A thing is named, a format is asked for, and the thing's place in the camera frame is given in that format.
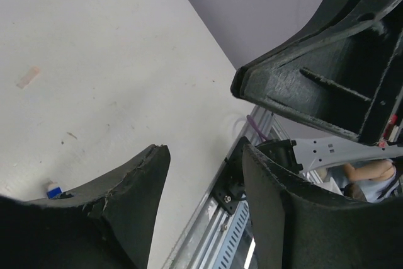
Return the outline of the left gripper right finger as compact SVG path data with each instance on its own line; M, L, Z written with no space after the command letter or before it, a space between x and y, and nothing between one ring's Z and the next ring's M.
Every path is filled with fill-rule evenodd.
M401 268L402 198L327 191L248 144L242 155L259 268Z

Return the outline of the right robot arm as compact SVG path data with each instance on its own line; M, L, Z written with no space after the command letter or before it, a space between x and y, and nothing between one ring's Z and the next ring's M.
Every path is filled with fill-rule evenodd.
M232 94L327 132L292 140L302 171L402 155L402 0L322 0L292 38L236 71Z

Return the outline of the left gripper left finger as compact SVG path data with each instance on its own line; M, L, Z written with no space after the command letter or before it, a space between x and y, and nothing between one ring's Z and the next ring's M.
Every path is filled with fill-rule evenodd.
M151 145L55 198L1 197L1 267L146 268L170 161Z

